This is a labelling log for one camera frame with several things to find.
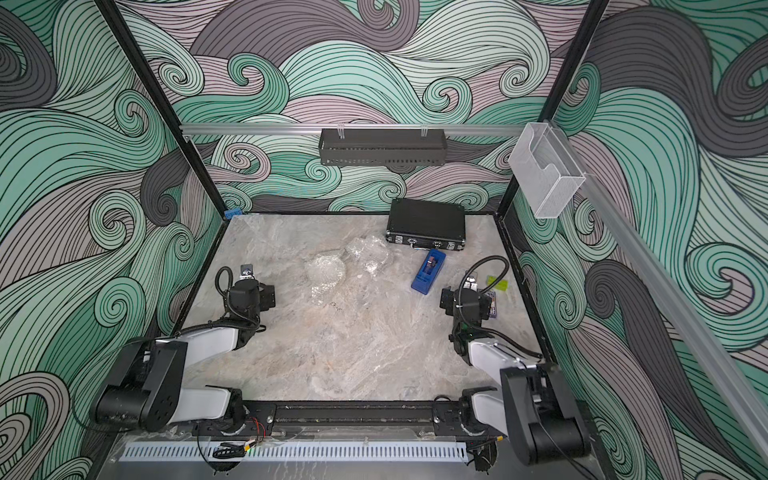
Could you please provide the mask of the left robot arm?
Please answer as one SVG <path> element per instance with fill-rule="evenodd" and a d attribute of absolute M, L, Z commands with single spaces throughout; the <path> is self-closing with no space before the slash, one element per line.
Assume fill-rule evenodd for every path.
<path fill-rule="evenodd" d="M 225 315 L 162 339 L 129 341 L 119 351 L 88 419 L 118 431 L 157 432 L 169 424 L 212 421 L 228 435 L 248 417 L 242 393 L 233 387 L 185 388 L 185 370 L 243 348 L 264 330 L 261 313 L 276 306 L 275 287 L 241 278 L 220 293 Z"/>

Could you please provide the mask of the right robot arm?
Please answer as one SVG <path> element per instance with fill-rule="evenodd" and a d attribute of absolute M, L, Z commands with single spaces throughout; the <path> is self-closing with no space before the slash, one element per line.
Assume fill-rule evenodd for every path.
<path fill-rule="evenodd" d="M 448 339 L 454 351 L 493 381 L 462 393 L 466 431 L 502 434 L 525 465 L 592 452 L 586 423 L 555 365 L 483 326 L 492 310 L 488 294 L 444 288 L 439 308 L 453 320 Z"/>

